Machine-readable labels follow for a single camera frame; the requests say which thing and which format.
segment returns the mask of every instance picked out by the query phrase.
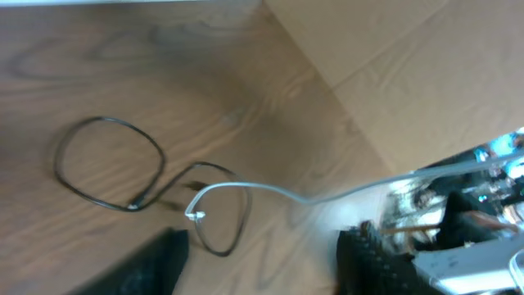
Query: wooden table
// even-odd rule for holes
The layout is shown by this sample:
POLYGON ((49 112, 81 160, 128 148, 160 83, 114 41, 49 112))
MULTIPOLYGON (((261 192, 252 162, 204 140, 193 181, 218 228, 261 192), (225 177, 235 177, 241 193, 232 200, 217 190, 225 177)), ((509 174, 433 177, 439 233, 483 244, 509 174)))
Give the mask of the wooden table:
MULTIPOLYGON (((140 213, 95 206, 61 187, 50 160, 63 130, 114 116, 165 149, 164 184, 205 160, 310 196, 388 175, 364 135, 260 1, 0 10, 0 293, 61 294, 166 226, 191 229, 177 187, 140 213)), ((158 156, 111 124, 80 132, 65 171, 125 203, 158 156)), ((201 170, 187 180, 219 181, 201 170)), ((193 237, 177 294, 331 294, 336 229, 375 218, 382 194, 304 207, 254 191, 239 248, 211 256, 193 237)), ((233 237, 238 195, 202 204, 216 247, 233 237)))

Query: wire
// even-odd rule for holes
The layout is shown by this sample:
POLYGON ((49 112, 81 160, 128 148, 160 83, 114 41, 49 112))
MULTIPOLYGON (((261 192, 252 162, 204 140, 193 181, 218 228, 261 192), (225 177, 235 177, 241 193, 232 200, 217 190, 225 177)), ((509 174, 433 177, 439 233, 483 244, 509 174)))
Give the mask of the wire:
POLYGON ((335 196, 325 197, 325 198, 320 198, 320 199, 302 197, 299 194, 293 193, 292 191, 289 191, 289 190, 287 190, 285 188, 281 188, 281 187, 278 187, 278 186, 275 186, 275 185, 257 184, 257 183, 245 182, 240 176, 238 176, 237 174, 235 174, 234 172, 230 171, 227 168, 224 168, 222 166, 219 166, 219 165, 216 165, 216 164, 213 164, 213 163, 198 161, 198 162, 195 162, 195 163, 191 164, 190 166, 186 167, 180 173, 175 175, 175 177, 173 177, 164 187, 162 187, 154 195, 154 197, 152 197, 148 202, 143 203, 143 201, 146 199, 147 195, 155 187, 158 179, 160 178, 160 176, 164 172, 165 163, 166 163, 166 156, 165 156, 164 151, 162 150, 162 148, 158 145, 158 143, 156 143, 156 141, 151 136, 149 136, 145 132, 141 131, 139 128, 135 127, 134 125, 131 125, 128 122, 125 122, 123 120, 116 119, 116 118, 110 118, 110 117, 105 117, 105 116, 96 116, 96 117, 92 117, 92 118, 88 118, 86 120, 80 121, 79 123, 74 125, 71 129, 69 129, 65 133, 64 138, 60 141, 60 143, 58 144, 58 148, 56 150, 56 155, 55 155, 55 159, 54 159, 54 163, 53 163, 53 170, 54 170, 54 174, 56 176, 56 179, 62 185, 67 187, 72 192, 78 194, 80 197, 82 197, 82 198, 84 198, 84 199, 86 199, 86 200, 88 200, 90 202, 93 202, 93 203, 95 203, 97 205, 100 205, 100 206, 103 206, 103 207, 106 207, 106 208, 109 208, 109 209, 113 209, 113 210, 117 210, 117 211, 125 211, 125 212, 136 212, 136 211, 141 211, 141 210, 144 210, 144 209, 148 208, 150 205, 152 205, 153 203, 158 201, 165 194, 165 192, 167 192, 174 184, 176 184, 187 172, 189 172, 189 171, 191 171, 193 169, 196 169, 197 167, 209 166, 209 167, 213 167, 213 168, 215 168, 217 170, 220 170, 220 171, 224 172, 230 179, 235 179, 235 180, 239 180, 239 181, 231 181, 231 182, 224 182, 224 183, 218 183, 218 184, 209 184, 209 185, 208 184, 199 183, 199 182, 192 182, 190 184, 187 184, 188 187, 192 188, 193 190, 196 190, 197 194, 195 195, 195 197, 191 200, 191 202, 187 206, 186 211, 184 212, 184 214, 185 214, 185 216, 188 219, 194 221, 195 228, 196 228, 196 231, 197 231, 196 233, 197 233, 198 237, 200 238, 200 240, 202 241, 202 244, 204 245, 206 250, 211 252, 212 254, 214 254, 216 256, 226 257, 226 256, 229 256, 233 252, 233 250, 236 248, 236 246, 238 245, 238 243, 240 241, 240 237, 242 236, 243 231, 246 228, 246 223, 247 223, 247 220, 249 218, 249 214, 251 212, 251 207, 252 207, 252 196, 251 196, 251 191, 249 190, 249 188, 260 188, 260 189, 269 190, 269 191, 272 191, 272 192, 275 192, 275 193, 280 193, 283 196, 289 197, 290 199, 292 199, 292 200, 294 200, 296 202, 299 202, 301 204, 304 204, 304 205, 317 205, 317 204, 323 203, 323 202, 336 201, 336 200, 339 200, 341 198, 348 197, 348 196, 350 196, 353 193, 357 193, 357 192, 365 190, 366 188, 371 188, 371 187, 374 187, 374 186, 377 186, 377 185, 392 184, 392 183, 397 182, 397 181, 407 180, 407 179, 412 179, 412 178, 419 178, 419 177, 442 177, 442 176, 450 176, 450 175, 460 175, 460 174, 467 173, 467 172, 474 172, 474 171, 479 171, 479 170, 485 170, 485 169, 491 168, 492 166, 495 166, 495 165, 502 166, 502 165, 505 165, 507 162, 509 162, 511 160, 518 159, 520 157, 524 157, 524 150, 519 151, 519 152, 515 152, 514 154, 507 155, 507 156, 504 156, 504 157, 499 157, 499 158, 495 158, 495 159, 489 159, 489 160, 483 161, 483 162, 466 161, 466 162, 461 162, 461 163, 458 163, 458 164, 451 164, 451 165, 446 165, 446 166, 437 166, 437 167, 426 168, 426 169, 422 169, 422 170, 411 171, 411 172, 409 172, 407 174, 404 174, 404 175, 397 175, 397 176, 388 177, 388 178, 385 178, 385 179, 380 179, 380 180, 372 182, 372 183, 363 184, 363 185, 360 185, 358 187, 352 188, 352 189, 350 189, 348 191, 345 191, 343 193, 337 194, 335 196), (132 129, 132 130, 138 132, 139 134, 141 134, 142 136, 144 136, 156 148, 156 150, 158 151, 158 153, 160 155, 160 164, 159 164, 159 167, 158 167, 156 173, 153 175, 153 177, 151 179, 151 182, 143 190, 141 190, 131 200, 131 202, 127 206, 119 206, 119 205, 111 204, 109 202, 105 202, 105 201, 102 201, 102 200, 100 200, 98 198, 90 196, 89 194, 82 192, 80 189, 78 189, 75 186, 73 186, 72 184, 70 184, 69 181, 64 176, 63 169, 62 169, 62 162, 63 162, 63 158, 64 158, 64 154, 65 154, 66 148, 69 145, 71 139, 83 127, 85 127, 86 125, 89 125, 89 124, 91 124, 93 122, 96 122, 96 121, 109 121, 109 122, 113 122, 113 123, 117 123, 117 124, 129 127, 130 129, 132 129), (207 240, 206 236, 203 233, 203 230, 201 228, 201 220, 206 216, 206 214, 205 214, 205 212, 198 210, 198 204, 200 203, 200 200, 209 191, 211 191, 213 189, 216 189, 216 188, 226 188, 226 187, 240 187, 240 188, 244 188, 245 192, 246 192, 246 205, 244 207, 243 213, 241 214, 241 217, 240 217, 240 220, 239 220, 239 223, 238 223, 238 227, 237 227, 237 232, 236 232, 235 238, 233 239, 233 242, 228 247, 228 249, 226 249, 225 251, 217 251, 217 250, 214 250, 212 248, 212 246, 210 245, 209 241, 207 240))
MULTIPOLYGON (((163 186, 161 189, 158 190, 158 192, 156 192, 154 194, 154 197, 152 197, 148 202, 144 202, 146 197, 151 193, 152 189, 156 186, 156 183, 158 182, 158 179, 160 178, 160 176, 163 174, 166 162, 167 162, 167 159, 166 159, 165 153, 162 150, 162 148, 160 147, 160 145, 158 145, 158 143, 151 136, 149 136, 147 133, 145 133, 144 131, 142 131, 139 128, 135 127, 134 125, 132 125, 132 124, 126 122, 126 121, 120 120, 120 119, 106 117, 106 116, 95 116, 95 117, 87 118, 86 120, 80 121, 79 123, 73 125, 65 133, 64 137, 58 143, 58 146, 57 146, 57 149, 56 149, 56 153, 55 153, 55 157, 54 157, 54 161, 53 161, 53 172, 54 172, 54 175, 55 175, 56 179, 58 180, 58 182, 60 184, 62 184, 63 186, 65 186, 66 188, 71 190, 73 193, 76 193, 77 195, 79 195, 83 199, 85 199, 85 200, 87 200, 89 202, 95 203, 95 204, 97 204, 99 206, 102 206, 102 207, 105 207, 105 208, 108 208, 108 209, 112 209, 112 210, 116 210, 116 211, 122 211, 122 212, 138 212, 138 211, 142 211, 142 210, 148 208, 150 205, 152 205, 153 203, 158 201, 171 187, 173 187, 182 177, 184 177, 185 174, 187 174, 189 171, 194 170, 194 169, 196 169, 198 167, 202 167, 202 166, 211 167, 211 168, 214 168, 216 170, 219 170, 219 171, 225 173, 231 180, 243 181, 243 179, 240 176, 238 176, 237 174, 235 174, 234 172, 232 172, 231 170, 229 170, 227 168, 224 168, 224 167, 222 167, 220 165, 216 165, 216 164, 213 164, 213 163, 208 163, 208 162, 204 162, 204 161, 198 161, 198 162, 192 163, 190 166, 184 168, 182 171, 180 171, 178 174, 176 174, 175 177, 173 177, 165 186, 163 186), (65 177, 65 174, 64 174, 62 166, 63 166, 64 155, 66 153, 67 147, 69 146, 69 144, 70 144, 71 140, 73 139, 73 137, 82 128, 84 128, 84 127, 86 127, 86 126, 88 126, 88 125, 90 125, 90 124, 92 124, 94 122, 97 122, 97 121, 106 121, 106 122, 116 123, 116 124, 123 125, 125 127, 128 127, 130 129, 136 131, 137 133, 139 133, 143 137, 145 137, 155 147, 155 149, 158 151, 158 154, 160 155, 160 164, 159 164, 155 174, 153 175, 151 181, 149 182, 149 184, 145 188, 143 188, 136 196, 134 196, 131 199, 131 201, 129 202, 129 204, 127 206, 120 206, 120 205, 112 204, 112 203, 109 203, 109 202, 102 201, 99 198, 93 197, 93 196, 83 192, 79 188, 76 188, 65 177)), ((189 188, 194 189, 194 190, 199 190, 201 188, 205 188, 206 185, 207 184, 192 182, 192 183, 188 184, 187 186, 189 188)), ((226 256, 229 256, 234 251, 234 249, 237 247, 237 245, 238 245, 238 243, 240 241, 240 238, 241 238, 241 236, 242 236, 242 234, 244 232, 244 229, 246 228, 246 223, 247 223, 247 220, 249 218, 249 214, 251 213, 251 208, 252 208, 251 192, 249 191, 249 189, 246 189, 246 188, 244 189, 244 191, 245 191, 245 196, 246 196, 246 205, 244 206, 243 211, 241 213, 240 220, 238 222, 237 232, 235 233, 235 236, 233 238, 232 243, 229 245, 229 247, 226 250, 224 250, 224 251, 215 250, 210 245, 209 240, 204 235, 204 232, 203 232, 203 229, 202 229, 201 220, 200 219, 194 220, 196 234, 198 235, 199 239, 202 241, 202 244, 204 245, 204 248, 208 252, 210 252, 210 253, 212 253, 212 254, 214 254, 216 256, 226 257, 226 256)))

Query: white cable tip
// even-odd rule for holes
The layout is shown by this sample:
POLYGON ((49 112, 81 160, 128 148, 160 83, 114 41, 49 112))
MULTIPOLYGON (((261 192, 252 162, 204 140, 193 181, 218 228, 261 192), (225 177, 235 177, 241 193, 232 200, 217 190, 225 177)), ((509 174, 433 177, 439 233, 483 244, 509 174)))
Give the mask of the white cable tip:
POLYGON ((202 218, 204 218, 206 216, 205 212, 202 212, 202 211, 197 211, 195 213, 189 213, 189 214, 186 214, 186 216, 192 220, 192 221, 197 221, 197 220, 200 220, 202 218))

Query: black cord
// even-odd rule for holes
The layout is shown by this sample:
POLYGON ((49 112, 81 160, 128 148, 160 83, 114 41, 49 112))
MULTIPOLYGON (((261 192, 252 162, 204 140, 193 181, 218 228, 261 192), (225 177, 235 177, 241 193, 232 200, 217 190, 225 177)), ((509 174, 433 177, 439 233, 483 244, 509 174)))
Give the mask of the black cord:
MULTIPOLYGON (((61 183, 63 186, 68 188, 73 193, 76 193, 83 199, 93 202, 97 205, 100 205, 108 209, 123 211, 123 212, 138 212, 138 211, 142 211, 148 208, 150 205, 158 201, 171 187, 173 187, 182 177, 184 177, 185 174, 187 174, 189 171, 196 169, 198 167, 202 167, 202 166, 212 167, 212 168, 215 168, 225 173, 231 180, 244 181, 239 175, 237 175, 236 173, 232 172, 231 170, 224 168, 220 165, 216 165, 216 164, 204 162, 204 161, 197 161, 197 162, 192 163, 190 166, 184 168, 178 174, 176 174, 175 177, 173 177, 164 187, 162 187, 158 192, 156 192, 156 194, 154 195, 154 197, 151 198, 151 200, 144 203, 144 200, 146 199, 147 195, 155 187, 162 173, 164 173, 166 162, 167 162, 167 159, 166 159, 164 150, 162 150, 162 147, 160 147, 158 143, 156 143, 155 139, 149 136, 149 134, 145 133, 144 131, 140 130, 139 128, 135 127, 134 125, 126 121, 116 119, 116 118, 106 117, 106 116, 95 116, 95 117, 87 118, 86 120, 80 121, 79 123, 73 125, 73 127, 71 127, 65 133, 62 140, 58 143, 58 147, 56 149, 55 158, 53 162, 53 172, 56 177, 56 180, 58 180, 59 183, 61 183), (69 143, 71 142, 73 137, 83 127, 90 125, 91 123, 94 123, 97 121, 113 122, 113 123, 128 127, 138 132, 143 137, 145 137, 156 148, 156 150, 158 151, 158 154, 160 155, 160 164, 156 170, 156 173, 153 175, 150 183, 144 189, 142 189, 135 197, 133 197, 133 199, 130 201, 130 203, 127 206, 120 206, 120 205, 112 204, 109 202, 102 201, 101 199, 98 199, 96 197, 93 197, 81 191, 80 189, 76 188, 64 176, 62 166, 63 166, 63 161, 64 161, 64 154, 66 153, 66 149, 69 146, 69 143)), ((186 186, 193 190, 199 191, 200 189, 204 188, 206 184, 193 181, 189 184, 186 184, 186 186)), ((226 257, 226 256, 231 255, 233 250, 237 247, 238 242, 240 241, 240 237, 242 236, 244 229, 246 228, 247 219, 249 218, 249 214, 251 212, 251 207, 252 207, 252 196, 251 196, 251 191, 248 188, 244 188, 244 191, 246 194, 246 205, 244 207, 244 211, 241 214, 240 220, 238 222, 238 227, 237 227, 237 232, 235 234, 235 237, 231 245, 226 250, 224 251, 214 250, 212 246, 210 245, 209 240, 206 238, 206 236, 203 233, 202 223, 199 220, 195 220, 195 229, 196 229, 196 234, 198 235, 198 238, 202 241, 204 248, 216 256, 226 257)))

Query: wood grain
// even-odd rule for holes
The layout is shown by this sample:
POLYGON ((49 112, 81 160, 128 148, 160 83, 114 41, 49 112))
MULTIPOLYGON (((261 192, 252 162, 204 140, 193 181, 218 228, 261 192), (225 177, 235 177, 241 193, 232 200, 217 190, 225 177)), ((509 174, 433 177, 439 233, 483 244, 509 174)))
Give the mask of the wood grain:
MULTIPOLYGON (((67 293, 165 226, 192 229, 165 203, 124 214, 87 203, 50 173, 61 132, 115 116, 165 149, 161 184, 194 160, 322 197, 388 174, 300 50, 260 1, 0 10, 0 293, 67 293)), ((130 130, 96 124, 65 158, 80 188, 125 202, 158 156, 130 130)), ((220 181, 200 170, 187 180, 220 181)), ((303 207, 255 191, 228 258, 192 243, 177 294, 330 294, 336 229, 377 218, 384 188, 303 207)), ((202 206, 217 247, 233 236, 236 192, 202 206)))

